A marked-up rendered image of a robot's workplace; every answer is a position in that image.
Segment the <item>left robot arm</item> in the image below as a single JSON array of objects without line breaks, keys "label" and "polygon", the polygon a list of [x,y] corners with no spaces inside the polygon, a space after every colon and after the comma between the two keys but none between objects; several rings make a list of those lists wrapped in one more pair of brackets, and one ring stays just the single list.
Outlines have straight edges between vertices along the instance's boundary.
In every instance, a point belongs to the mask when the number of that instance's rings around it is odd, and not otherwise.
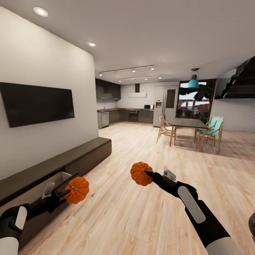
[{"label": "left robot arm", "polygon": [[63,204],[67,199],[60,200],[70,190],[53,190],[55,183],[46,185],[42,199],[32,204],[22,204],[10,208],[0,217],[0,255],[18,255],[20,235],[23,231],[25,221],[28,221],[42,213],[54,210]]}]

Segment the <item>pumpkin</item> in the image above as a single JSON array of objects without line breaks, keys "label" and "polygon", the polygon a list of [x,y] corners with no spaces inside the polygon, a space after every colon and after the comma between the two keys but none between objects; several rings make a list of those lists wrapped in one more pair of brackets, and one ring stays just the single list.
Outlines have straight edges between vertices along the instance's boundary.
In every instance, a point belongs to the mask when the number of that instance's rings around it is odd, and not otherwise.
[{"label": "pumpkin", "polygon": [[151,178],[146,171],[154,172],[153,168],[151,168],[147,163],[134,163],[130,170],[131,177],[138,185],[147,186],[153,182],[153,178]]},{"label": "pumpkin", "polygon": [[68,183],[65,190],[70,190],[64,197],[70,204],[77,204],[84,200],[89,193],[89,182],[84,177],[76,177]]}]

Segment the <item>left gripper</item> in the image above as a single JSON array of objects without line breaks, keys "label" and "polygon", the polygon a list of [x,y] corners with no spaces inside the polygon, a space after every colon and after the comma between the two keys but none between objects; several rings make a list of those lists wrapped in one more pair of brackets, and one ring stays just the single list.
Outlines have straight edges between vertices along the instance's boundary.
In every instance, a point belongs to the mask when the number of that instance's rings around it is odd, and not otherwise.
[{"label": "left gripper", "polygon": [[45,198],[45,199],[41,199],[39,200],[39,204],[40,204],[40,214],[49,211],[49,213],[53,213],[54,210],[59,207],[61,204],[63,204],[65,201],[67,201],[67,199],[64,200],[60,200],[60,198],[62,196],[65,196],[66,194],[68,194],[70,192],[70,190],[66,190],[66,191],[60,191],[58,192],[57,190],[52,191],[51,196]]}]

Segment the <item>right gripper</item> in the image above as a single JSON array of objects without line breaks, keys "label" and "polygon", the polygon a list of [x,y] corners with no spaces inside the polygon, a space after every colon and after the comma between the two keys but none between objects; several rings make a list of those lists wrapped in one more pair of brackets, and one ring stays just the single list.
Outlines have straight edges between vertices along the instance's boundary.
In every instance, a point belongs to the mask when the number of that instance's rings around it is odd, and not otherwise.
[{"label": "right gripper", "polygon": [[163,177],[157,172],[146,171],[146,173],[153,178],[152,181],[156,183],[160,188],[167,192],[167,184],[171,181],[171,179]]}]

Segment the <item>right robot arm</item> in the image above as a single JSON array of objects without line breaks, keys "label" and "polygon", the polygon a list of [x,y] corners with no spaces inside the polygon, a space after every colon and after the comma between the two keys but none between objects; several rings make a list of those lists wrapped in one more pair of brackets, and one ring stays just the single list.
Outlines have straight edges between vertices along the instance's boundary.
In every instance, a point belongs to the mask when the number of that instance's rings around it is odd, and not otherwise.
[{"label": "right robot arm", "polygon": [[209,255],[245,255],[205,202],[198,200],[196,188],[175,182],[177,175],[170,170],[163,171],[164,175],[150,171],[146,173],[160,188],[182,200],[186,214]]}]

